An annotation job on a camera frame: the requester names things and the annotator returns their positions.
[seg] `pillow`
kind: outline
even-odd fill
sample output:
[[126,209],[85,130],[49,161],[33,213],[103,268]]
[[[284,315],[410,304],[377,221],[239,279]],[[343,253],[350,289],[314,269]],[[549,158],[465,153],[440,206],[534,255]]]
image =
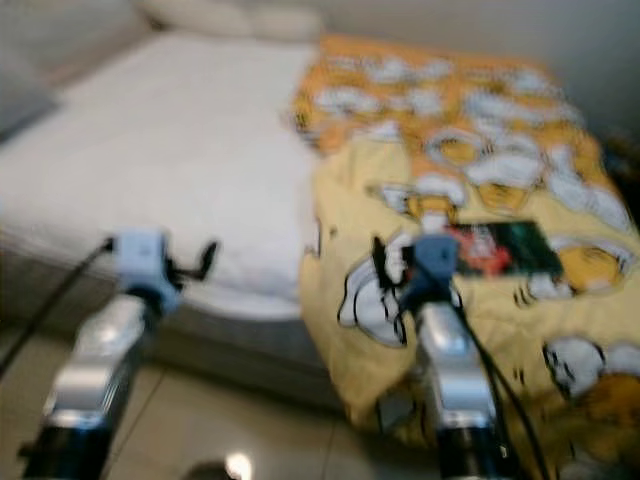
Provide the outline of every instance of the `pillow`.
[[36,70],[0,43],[0,141],[54,106]]
[[312,42],[324,32],[319,12],[309,7],[260,5],[251,11],[253,34],[286,42]]
[[170,27],[207,35],[249,37],[251,21],[238,3],[212,0],[137,0],[147,15]]

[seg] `yellow blanket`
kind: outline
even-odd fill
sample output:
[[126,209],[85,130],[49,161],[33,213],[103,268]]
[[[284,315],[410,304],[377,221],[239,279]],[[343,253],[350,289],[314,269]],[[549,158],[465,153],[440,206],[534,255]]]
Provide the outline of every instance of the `yellow blanket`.
[[[410,381],[413,325],[394,322],[397,303],[379,291],[372,237],[397,275],[399,248],[421,232],[534,219],[564,275],[456,277],[469,321],[527,406],[550,466],[581,449],[637,462],[640,238],[580,115],[522,62],[335,36],[321,47],[294,105],[300,132],[333,153],[314,179],[318,239],[301,300],[352,421],[431,441]],[[393,422],[380,415],[389,399]],[[525,445],[517,422],[512,430]]]

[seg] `tile floor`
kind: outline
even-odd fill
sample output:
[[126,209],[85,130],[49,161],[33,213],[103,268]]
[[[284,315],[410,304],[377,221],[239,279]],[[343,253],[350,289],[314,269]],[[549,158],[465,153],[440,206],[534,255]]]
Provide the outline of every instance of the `tile floor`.
[[[15,452],[36,433],[69,348],[35,338],[3,382],[0,479],[19,477]],[[193,464],[232,452],[251,459],[254,480],[438,478],[425,453],[358,434],[340,418],[159,365],[138,376],[104,478],[177,480]]]

